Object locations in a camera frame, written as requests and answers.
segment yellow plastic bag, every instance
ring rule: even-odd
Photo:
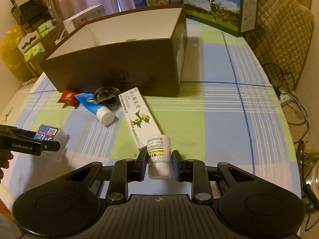
[[[0,57],[15,77],[28,81],[33,78],[33,75],[16,48],[23,36],[22,28],[19,25],[13,25],[0,43]]]

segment crosshair symbol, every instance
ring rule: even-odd
[[[159,198],[156,198],[155,200],[156,200],[157,202],[162,202],[164,199],[159,197]]]

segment human hand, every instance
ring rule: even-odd
[[[13,159],[13,154],[9,150],[0,149],[0,168],[8,169],[9,160]],[[0,169],[0,183],[3,178],[3,171]]]

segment metal screw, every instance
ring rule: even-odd
[[[197,193],[195,195],[195,198],[200,200],[200,201],[205,201],[205,200],[209,200],[211,198],[211,196],[208,193],[201,192],[201,193]]]
[[[114,193],[111,193],[108,198],[110,200],[114,200],[114,201],[118,201],[118,200],[121,200],[124,198],[123,194],[121,193],[117,193],[117,192],[114,192]]]

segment tablecloth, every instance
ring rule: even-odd
[[[299,173],[283,111],[263,69],[244,38],[187,20],[188,44],[178,97],[146,96],[172,150],[206,165],[229,162],[300,197]],[[65,153],[31,156],[14,153],[4,170],[0,199],[9,209],[24,191],[92,161],[112,165],[136,158],[138,150],[120,106],[105,127],[84,107],[63,107],[43,74],[10,125],[36,131],[41,124],[70,136]],[[102,195],[105,196],[107,185]],[[191,192],[190,183],[150,180],[129,184],[129,194]]]

